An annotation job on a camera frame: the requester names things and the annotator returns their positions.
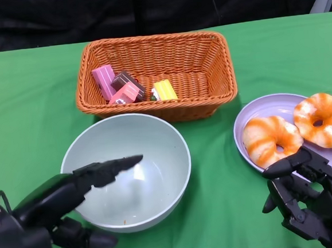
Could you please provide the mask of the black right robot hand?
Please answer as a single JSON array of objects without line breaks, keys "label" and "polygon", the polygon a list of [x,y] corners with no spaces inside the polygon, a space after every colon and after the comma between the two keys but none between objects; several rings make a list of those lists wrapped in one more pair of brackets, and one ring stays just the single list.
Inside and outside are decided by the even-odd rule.
[{"label": "black right robot hand", "polygon": [[297,153],[266,168],[269,196],[263,213],[279,209],[282,225],[305,240],[332,248],[332,167],[302,146]]}]

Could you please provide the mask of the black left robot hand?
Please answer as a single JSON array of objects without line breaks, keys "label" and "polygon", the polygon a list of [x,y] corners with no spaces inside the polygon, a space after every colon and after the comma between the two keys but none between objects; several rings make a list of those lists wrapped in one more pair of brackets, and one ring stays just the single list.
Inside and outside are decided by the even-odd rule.
[{"label": "black left robot hand", "polygon": [[113,248],[118,242],[114,236],[85,228],[67,214],[85,201],[92,187],[102,188],[115,182],[119,172],[142,159],[143,155],[135,155],[94,162],[71,174],[58,174],[31,192],[11,215],[22,227],[47,229],[52,242],[62,248]]}]

